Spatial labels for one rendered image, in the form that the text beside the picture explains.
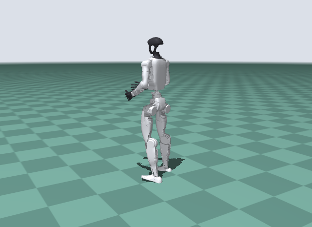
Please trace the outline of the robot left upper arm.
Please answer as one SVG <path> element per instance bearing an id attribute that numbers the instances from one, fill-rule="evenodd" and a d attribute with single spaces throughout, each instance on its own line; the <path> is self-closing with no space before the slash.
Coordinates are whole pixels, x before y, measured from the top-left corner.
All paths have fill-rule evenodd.
<path id="1" fill-rule="evenodd" d="M 149 87 L 148 79 L 149 79 L 149 72 L 150 68 L 152 67 L 152 60 L 146 60 L 141 63 L 142 67 L 142 81 L 143 86 L 142 89 L 147 89 Z"/>

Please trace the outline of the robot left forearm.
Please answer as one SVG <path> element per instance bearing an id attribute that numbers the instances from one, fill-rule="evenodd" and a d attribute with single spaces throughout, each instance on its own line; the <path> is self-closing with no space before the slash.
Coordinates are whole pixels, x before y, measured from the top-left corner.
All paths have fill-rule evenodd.
<path id="1" fill-rule="evenodd" d="M 133 92 L 131 92 L 132 97 L 137 96 L 138 94 L 144 91 L 144 89 L 142 89 L 142 86 L 143 86 L 143 81 L 141 81 L 140 84 L 137 86 L 137 88 L 133 90 Z"/>

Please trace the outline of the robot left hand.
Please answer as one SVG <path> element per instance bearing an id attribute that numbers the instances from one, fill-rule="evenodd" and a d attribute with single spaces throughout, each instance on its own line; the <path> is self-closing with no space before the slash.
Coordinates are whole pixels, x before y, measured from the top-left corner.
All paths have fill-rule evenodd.
<path id="1" fill-rule="evenodd" d="M 131 100 L 131 99 L 132 99 L 131 92 L 133 92 L 133 90 L 130 91 L 130 92 L 128 92 L 127 90 L 125 90 L 125 92 L 126 92 L 125 95 L 126 95 L 127 99 L 128 99 L 128 100 Z M 135 96 L 133 96 L 133 97 L 135 97 Z"/>

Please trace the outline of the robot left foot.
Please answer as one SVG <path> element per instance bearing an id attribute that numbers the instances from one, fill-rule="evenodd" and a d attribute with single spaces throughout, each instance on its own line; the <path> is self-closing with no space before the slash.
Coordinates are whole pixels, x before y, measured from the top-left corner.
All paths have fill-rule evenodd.
<path id="1" fill-rule="evenodd" d="M 160 176 L 154 177 L 153 175 L 142 175 L 141 178 L 153 181 L 156 183 L 162 183 L 162 178 Z"/>

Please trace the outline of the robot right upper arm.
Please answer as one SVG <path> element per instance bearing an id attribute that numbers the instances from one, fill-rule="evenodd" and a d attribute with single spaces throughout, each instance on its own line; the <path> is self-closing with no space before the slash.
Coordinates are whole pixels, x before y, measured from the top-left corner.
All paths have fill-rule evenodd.
<path id="1" fill-rule="evenodd" d="M 170 63 L 168 60 L 166 60 L 166 63 L 167 63 L 167 72 L 166 72 L 166 83 L 165 83 L 165 85 L 168 85 L 170 83 L 170 73 L 169 73 Z"/>

